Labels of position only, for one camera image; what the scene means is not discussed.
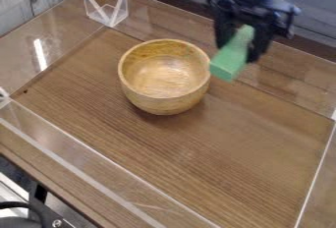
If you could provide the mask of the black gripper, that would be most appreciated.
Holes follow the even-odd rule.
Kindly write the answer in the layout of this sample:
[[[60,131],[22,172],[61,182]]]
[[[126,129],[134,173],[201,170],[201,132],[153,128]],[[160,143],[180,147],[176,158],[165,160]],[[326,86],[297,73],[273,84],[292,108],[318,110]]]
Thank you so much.
[[[286,0],[206,0],[213,12],[216,47],[221,48],[234,36],[236,28],[253,28],[246,62],[253,63],[266,52],[274,35],[294,35],[294,17],[300,8]]]

